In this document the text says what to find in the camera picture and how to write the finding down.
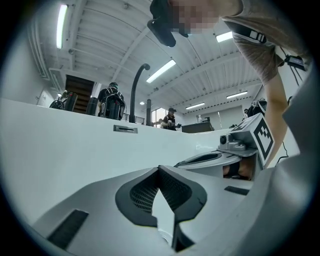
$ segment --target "bright window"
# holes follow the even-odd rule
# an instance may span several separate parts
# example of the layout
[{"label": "bright window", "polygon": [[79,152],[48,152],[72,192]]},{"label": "bright window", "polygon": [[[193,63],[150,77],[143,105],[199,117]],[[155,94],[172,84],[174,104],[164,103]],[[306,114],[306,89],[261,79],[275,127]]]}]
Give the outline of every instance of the bright window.
[{"label": "bright window", "polygon": [[158,108],[157,110],[152,111],[152,123],[155,124],[156,122],[158,122],[156,124],[156,127],[160,128],[159,119],[164,119],[166,115],[168,115],[168,111],[164,108]]}]

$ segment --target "cap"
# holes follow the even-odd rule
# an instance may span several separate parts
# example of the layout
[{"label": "cap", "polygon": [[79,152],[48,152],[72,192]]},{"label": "cap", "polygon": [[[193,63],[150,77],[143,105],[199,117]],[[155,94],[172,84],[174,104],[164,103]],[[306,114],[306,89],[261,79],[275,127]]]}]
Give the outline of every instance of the cap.
[{"label": "cap", "polygon": [[111,82],[111,83],[109,84],[109,87],[114,87],[114,88],[118,89],[118,88],[119,88],[119,85],[118,85],[116,82]]}]

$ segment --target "black pole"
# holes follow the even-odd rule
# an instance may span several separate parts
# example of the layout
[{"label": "black pole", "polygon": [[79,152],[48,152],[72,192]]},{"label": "black pole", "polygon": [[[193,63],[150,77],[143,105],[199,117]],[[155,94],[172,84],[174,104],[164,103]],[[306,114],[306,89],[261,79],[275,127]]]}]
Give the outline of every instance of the black pole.
[{"label": "black pole", "polygon": [[146,101],[146,126],[151,126],[151,99]]},{"label": "black pole", "polygon": [[78,99],[78,94],[76,94],[75,92],[69,92],[68,98],[67,98],[65,105],[64,105],[64,110],[73,112],[75,105],[76,105],[76,102],[77,102],[77,99]]},{"label": "black pole", "polygon": [[88,106],[86,107],[85,113],[90,116],[95,116],[98,102],[99,101],[96,97],[91,97],[89,100]]},{"label": "black pole", "polygon": [[136,89],[137,89],[137,84],[139,81],[139,78],[141,76],[141,73],[144,70],[149,70],[150,65],[149,64],[143,64],[138,72],[135,75],[133,85],[132,85],[132,90],[131,90],[131,101],[130,101],[130,117],[129,117],[129,123],[135,123],[136,122],[136,117],[135,117],[135,102],[136,102]]}]

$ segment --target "white ceiling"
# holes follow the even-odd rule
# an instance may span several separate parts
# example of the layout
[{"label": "white ceiling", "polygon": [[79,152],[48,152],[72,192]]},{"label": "white ceiling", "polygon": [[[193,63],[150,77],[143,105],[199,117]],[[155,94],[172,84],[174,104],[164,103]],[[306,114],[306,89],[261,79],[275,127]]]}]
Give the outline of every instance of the white ceiling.
[{"label": "white ceiling", "polygon": [[[68,4],[62,49],[56,47],[60,4]],[[136,102],[152,100],[153,108],[174,107],[181,114],[186,107],[204,102],[202,108],[225,105],[227,96],[239,102],[254,98],[261,82],[242,57],[233,40],[218,43],[215,35],[230,30],[223,21],[214,29],[184,38],[175,34],[176,46],[166,47],[147,28],[152,19],[150,0],[65,0],[42,8],[37,15],[39,43],[46,68],[62,70],[103,85],[115,81],[127,106],[136,72],[143,63],[151,66],[140,77]],[[173,59],[176,65],[152,83],[146,80]]]}]

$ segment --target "gray sleeve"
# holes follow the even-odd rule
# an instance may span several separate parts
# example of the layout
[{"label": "gray sleeve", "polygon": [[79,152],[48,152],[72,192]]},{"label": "gray sleeve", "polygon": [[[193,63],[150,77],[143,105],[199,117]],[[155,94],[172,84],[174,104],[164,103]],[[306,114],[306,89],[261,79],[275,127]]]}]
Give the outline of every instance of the gray sleeve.
[{"label": "gray sleeve", "polygon": [[276,54],[274,45],[258,44],[233,35],[233,40],[244,58],[256,71],[263,85],[276,76],[284,61]]}]

